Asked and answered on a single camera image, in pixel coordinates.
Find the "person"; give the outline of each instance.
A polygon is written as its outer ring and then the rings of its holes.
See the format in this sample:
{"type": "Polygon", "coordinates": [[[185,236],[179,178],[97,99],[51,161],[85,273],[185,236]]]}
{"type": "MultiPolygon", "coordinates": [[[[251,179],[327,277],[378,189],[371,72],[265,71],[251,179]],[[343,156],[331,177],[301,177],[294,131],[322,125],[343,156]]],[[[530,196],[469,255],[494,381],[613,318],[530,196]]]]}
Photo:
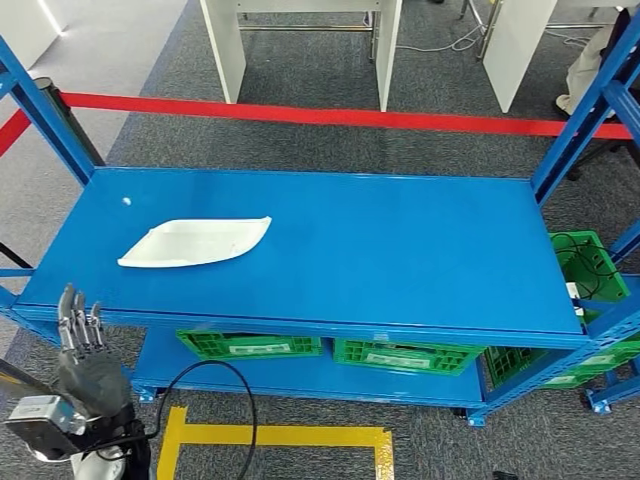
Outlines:
{"type": "MultiPolygon", "coordinates": [[[[637,7],[628,8],[628,15],[635,14],[637,7]]],[[[567,73],[567,86],[569,93],[559,95],[553,102],[553,108],[560,115],[568,118],[573,115],[582,97],[589,89],[591,83],[598,74],[602,63],[602,51],[607,48],[614,25],[607,25],[601,28],[589,40],[582,53],[567,73]]],[[[614,112],[609,112],[608,118],[611,118],[614,112]]]]}

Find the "robot finger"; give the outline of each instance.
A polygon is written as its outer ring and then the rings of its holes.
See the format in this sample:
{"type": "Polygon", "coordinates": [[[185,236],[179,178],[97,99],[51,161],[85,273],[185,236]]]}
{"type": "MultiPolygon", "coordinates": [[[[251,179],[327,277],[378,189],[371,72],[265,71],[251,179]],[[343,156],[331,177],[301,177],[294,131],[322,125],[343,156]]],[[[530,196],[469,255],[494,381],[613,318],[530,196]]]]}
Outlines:
{"type": "Polygon", "coordinates": [[[78,292],[75,294],[75,298],[73,301],[73,313],[75,321],[72,325],[74,331],[72,333],[75,334],[85,350],[88,351],[91,342],[87,332],[84,293],[78,292]]]}
{"type": "Polygon", "coordinates": [[[93,337],[92,344],[94,348],[103,349],[106,346],[104,341],[104,330],[102,326],[102,320],[100,317],[100,306],[99,303],[94,303],[91,307],[91,312],[88,320],[88,329],[91,332],[93,337]]]}
{"type": "Polygon", "coordinates": [[[60,336],[63,352],[75,350],[75,342],[72,335],[75,322],[72,306],[75,296],[75,290],[69,283],[64,287],[64,291],[58,301],[58,333],[60,336]]]}

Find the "white table leg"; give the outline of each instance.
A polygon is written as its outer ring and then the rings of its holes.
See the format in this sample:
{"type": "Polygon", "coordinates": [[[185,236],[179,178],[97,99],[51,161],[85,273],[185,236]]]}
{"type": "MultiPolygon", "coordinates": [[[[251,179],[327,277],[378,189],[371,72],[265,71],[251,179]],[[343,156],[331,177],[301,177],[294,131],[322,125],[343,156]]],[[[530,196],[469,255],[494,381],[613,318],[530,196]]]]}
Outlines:
{"type": "Polygon", "coordinates": [[[389,101],[389,88],[395,56],[398,27],[402,0],[380,0],[380,34],[376,55],[376,74],[378,80],[378,95],[380,111],[386,112],[389,101]]]}
{"type": "Polygon", "coordinates": [[[503,4],[483,63],[500,108],[506,113],[558,0],[497,1],[503,4]]]}
{"type": "Polygon", "coordinates": [[[216,59],[224,100],[236,103],[245,68],[245,50],[240,38],[240,27],[235,3],[229,0],[200,0],[209,40],[216,59]]]}

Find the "yellow floor tape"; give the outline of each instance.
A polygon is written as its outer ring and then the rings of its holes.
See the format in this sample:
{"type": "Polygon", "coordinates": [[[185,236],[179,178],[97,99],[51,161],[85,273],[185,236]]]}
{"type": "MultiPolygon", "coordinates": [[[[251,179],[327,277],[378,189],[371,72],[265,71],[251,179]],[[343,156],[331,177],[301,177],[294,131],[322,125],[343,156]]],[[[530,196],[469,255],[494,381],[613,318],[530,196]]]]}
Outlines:
{"type": "MultiPolygon", "coordinates": [[[[186,408],[171,407],[158,460],[158,480],[173,480],[180,445],[248,445],[250,425],[186,423],[186,408]]],[[[393,480],[393,441],[381,427],[258,427],[258,446],[373,448],[376,480],[393,480]]]]}

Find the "white desk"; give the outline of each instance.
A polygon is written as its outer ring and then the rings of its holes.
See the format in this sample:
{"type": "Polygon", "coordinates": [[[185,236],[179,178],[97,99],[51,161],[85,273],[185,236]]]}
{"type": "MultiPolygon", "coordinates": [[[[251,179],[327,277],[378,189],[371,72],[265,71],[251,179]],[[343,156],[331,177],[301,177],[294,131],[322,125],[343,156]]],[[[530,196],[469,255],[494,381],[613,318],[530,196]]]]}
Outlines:
{"type": "Polygon", "coordinates": [[[635,7],[638,2],[640,0],[496,0],[487,25],[482,62],[500,108],[506,113],[556,5],[635,7]]]}
{"type": "Polygon", "coordinates": [[[386,111],[402,0],[200,0],[200,4],[227,103],[238,101],[247,65],[238,13],[375,12],[373,33],[377,39],[378,95],[380,110],[386,111]]]}

